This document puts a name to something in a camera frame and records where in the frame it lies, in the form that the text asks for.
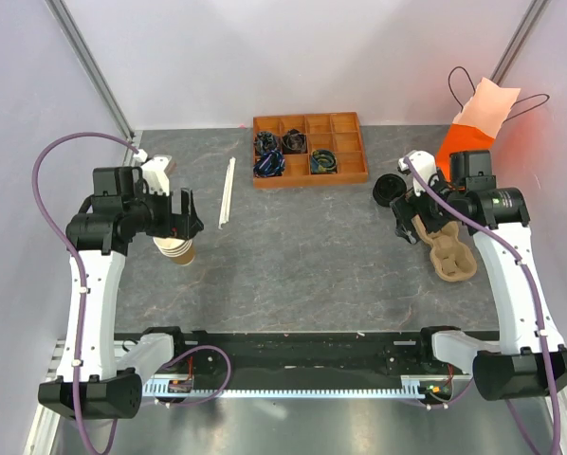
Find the stack of paper cups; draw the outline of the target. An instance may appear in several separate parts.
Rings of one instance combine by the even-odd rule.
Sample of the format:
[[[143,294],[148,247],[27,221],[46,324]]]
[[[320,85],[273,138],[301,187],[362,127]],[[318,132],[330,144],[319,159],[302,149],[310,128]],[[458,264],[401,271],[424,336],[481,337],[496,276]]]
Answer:
[[[153,242],[161,254],[175,264],[189,265],[195,258],[193,240],[154,237]]]

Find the stack of black lids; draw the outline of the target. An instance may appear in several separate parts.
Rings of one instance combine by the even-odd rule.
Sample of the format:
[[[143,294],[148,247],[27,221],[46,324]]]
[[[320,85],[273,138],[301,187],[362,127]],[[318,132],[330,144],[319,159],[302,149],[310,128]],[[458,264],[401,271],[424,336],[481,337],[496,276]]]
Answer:
[[[381,207],[388,208],[392,201],[402,196],[407,186],[402,177],[394,173],[379,176],[373,187],[373,198]]]

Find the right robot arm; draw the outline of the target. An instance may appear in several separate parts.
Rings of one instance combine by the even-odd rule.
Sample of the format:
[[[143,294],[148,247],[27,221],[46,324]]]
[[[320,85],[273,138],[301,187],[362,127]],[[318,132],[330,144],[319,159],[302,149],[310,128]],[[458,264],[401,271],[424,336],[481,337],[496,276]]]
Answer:
[[[391,202],[396,234],[414,244],[427,232],[463,223],[485,265],[499,339],[481,341],[455,328],[427,328],[414,349],[416,366],[436,373],[447,363],[470,373],[487,401],[552,396],[567,386],[567,346],[551,317],[532,252],[530,216],[517,188],[500,188],[487,150],[453,153],[449,170],[432,154],[398,161],[412,187]]]

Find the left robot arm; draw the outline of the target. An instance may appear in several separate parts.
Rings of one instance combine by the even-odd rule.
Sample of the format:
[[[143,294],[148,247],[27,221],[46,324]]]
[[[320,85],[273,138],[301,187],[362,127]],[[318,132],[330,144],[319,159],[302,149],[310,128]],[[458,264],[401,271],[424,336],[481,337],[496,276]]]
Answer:
[[[122,358],[115,355],[119,281],[133,238],[144,233],[161,248],[180,250],[172,260],[189,263],[192,240],[203,230],[192,191],[183,189],[173,210],[171,162],[159,156],[141,166],[97,168],[93,193],[66,227],[70,246],[71,304],[64,352],[52,381],[40,385],[41,405],[72,419],[131,419],[142,388],[161,367],[177,373],[188,362],[184,336],[175,326],[151,327]]]

